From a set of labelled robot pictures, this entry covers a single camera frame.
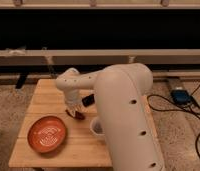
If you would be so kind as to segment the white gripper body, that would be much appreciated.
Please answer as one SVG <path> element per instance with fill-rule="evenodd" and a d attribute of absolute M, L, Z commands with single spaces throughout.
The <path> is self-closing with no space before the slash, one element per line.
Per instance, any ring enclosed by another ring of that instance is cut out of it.
<path fill-rule="evenodd" d="M 78 93 L 68 94 L 65 97 L 65 104 L 70 114 L 76 114 L 81 111 L 82 100 Z"/>

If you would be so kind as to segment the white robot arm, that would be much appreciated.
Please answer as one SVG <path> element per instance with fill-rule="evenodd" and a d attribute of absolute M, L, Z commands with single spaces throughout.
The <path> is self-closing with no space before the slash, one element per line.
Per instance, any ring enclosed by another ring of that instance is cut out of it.
<path fill-rule="evenodd" d="M 55 80 L 71 115 L 80 109 L 79 91 L 94 91 L 114 171 L 165 171 L 142 99 L 152 84 L 152 72 L 141 63 L 112 65 L 88 74 L 70 68 Z"/>

